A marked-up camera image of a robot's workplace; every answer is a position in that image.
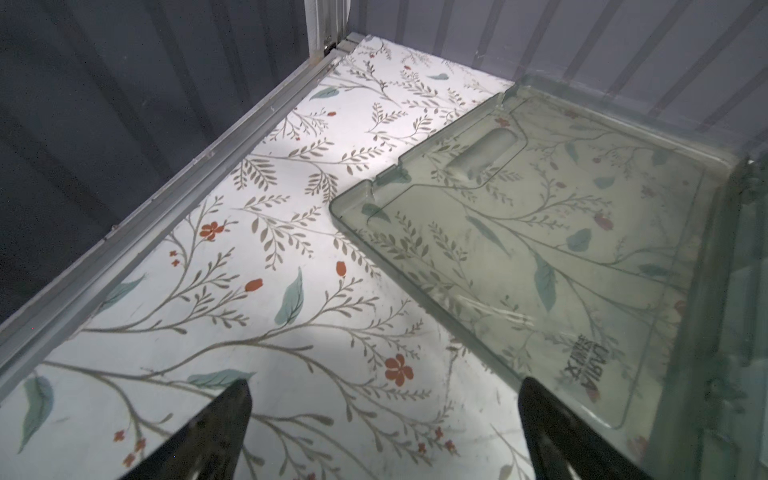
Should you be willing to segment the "green compartment organizer box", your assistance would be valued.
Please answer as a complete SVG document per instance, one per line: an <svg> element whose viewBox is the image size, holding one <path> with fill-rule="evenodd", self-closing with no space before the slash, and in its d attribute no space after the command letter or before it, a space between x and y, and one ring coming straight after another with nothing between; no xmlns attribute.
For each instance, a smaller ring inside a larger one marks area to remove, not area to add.
<svg viewBox="0 0 768 480"><path fill-rule="evenodd" d="M331 202L517 393L647 479L767 475L767 160L528 77Z"/></svg>

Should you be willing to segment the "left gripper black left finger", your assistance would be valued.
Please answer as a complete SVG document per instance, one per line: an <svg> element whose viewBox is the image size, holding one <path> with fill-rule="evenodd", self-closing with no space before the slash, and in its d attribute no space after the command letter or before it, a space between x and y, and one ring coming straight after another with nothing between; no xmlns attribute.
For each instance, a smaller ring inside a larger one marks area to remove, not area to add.
<svg viewBox="0 0 768 480"><path fill-rule="evenodd" d="M251 411L248 383L237 380L124 477L233 478Z"/></svg>

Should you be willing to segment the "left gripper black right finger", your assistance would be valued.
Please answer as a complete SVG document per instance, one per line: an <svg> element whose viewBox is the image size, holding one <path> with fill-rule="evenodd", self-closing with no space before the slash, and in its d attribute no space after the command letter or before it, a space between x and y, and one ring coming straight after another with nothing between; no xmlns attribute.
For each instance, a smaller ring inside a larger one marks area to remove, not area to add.
<svg viewBox="0 0 768 480"><path fill-rule="evenodd" d="M647 479L533 377L522 381L518 411L537 479Z"/></svg>

